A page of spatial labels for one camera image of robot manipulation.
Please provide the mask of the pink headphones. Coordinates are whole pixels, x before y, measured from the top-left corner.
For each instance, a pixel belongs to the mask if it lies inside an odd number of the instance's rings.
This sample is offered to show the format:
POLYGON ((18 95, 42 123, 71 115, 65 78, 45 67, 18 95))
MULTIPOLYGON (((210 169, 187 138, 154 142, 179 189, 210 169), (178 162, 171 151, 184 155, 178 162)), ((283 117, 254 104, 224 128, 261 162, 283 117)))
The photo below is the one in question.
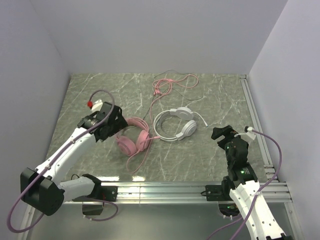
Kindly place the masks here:
POLYGON ((145 120, 139 117, 129 117, 125 119, 129 126, 141 129, 137 140, 132 141, 124 135, 117 134, 115 139, 120 150, 131 157, 137 153, 143 152, 151 143, 151 140, 159 139, 159 136, 151 137, 149 133, 149 125, 145 120))

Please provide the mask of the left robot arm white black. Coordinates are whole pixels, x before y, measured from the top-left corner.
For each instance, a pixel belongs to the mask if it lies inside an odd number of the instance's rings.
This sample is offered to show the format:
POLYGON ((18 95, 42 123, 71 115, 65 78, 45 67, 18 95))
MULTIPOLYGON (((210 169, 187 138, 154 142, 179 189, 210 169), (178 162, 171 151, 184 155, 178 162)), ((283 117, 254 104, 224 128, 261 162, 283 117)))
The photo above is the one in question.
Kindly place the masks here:
POLYGON ((122 109, 104 102, 99 111, 85 116, 68 140, 35 169, 20 174, 22 201, 51 216, 68 202, 80 197, 102 200, 102 182, 91 174, 63 182, 77 160, 98 141, 105 141, 127 127, 122 109))

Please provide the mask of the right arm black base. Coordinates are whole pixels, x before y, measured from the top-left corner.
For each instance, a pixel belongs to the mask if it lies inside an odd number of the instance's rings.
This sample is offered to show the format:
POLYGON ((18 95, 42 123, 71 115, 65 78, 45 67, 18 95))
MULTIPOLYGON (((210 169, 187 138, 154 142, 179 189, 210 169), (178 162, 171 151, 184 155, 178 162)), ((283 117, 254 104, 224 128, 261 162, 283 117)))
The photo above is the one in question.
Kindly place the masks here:
POLYGON ((228 176, 225 176, 220 185, 206 185, 205 190, 200 194, 206 198, 207 202, 218 202, 218 210, 223 217, 235 218, 240 214, 240 211, 235 203, 223 203, 231 201, 230 190, 234 189, 235 185, 228 176))

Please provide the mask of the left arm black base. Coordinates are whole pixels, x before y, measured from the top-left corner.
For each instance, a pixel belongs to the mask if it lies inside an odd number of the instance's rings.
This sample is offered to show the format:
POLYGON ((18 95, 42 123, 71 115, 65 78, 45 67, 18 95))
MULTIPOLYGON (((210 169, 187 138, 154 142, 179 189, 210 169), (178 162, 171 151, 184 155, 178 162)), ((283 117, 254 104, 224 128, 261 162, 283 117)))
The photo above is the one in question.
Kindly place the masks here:
POLYGON ((72 203, 82 204, 82 213, 89 218, 108 218, 115 216, 119 210, 116 206, 118 187, 102 185, 93 196, 74 198, 72 203))

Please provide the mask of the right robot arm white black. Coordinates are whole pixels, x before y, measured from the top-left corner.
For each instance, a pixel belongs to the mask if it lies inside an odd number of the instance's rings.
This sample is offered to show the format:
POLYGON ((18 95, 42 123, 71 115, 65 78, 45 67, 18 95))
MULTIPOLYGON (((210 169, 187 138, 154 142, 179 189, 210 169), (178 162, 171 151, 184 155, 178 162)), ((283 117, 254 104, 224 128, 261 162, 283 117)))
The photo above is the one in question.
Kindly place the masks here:
POLYGON ((241 215, 239 228, 232 235, 236 239, 246 227, 253 240, 291 240, 274 218, 262 191, 277 174, 273 174, 266 183, 260 184, 255 171, 248 162, 249 142, 263 133, 246 126, 243 133, 238 133, 232 126, 213 128, 211 138, 217 140, 225 151, 228 175, 221 183, 222 192, 233 200, 241 215))

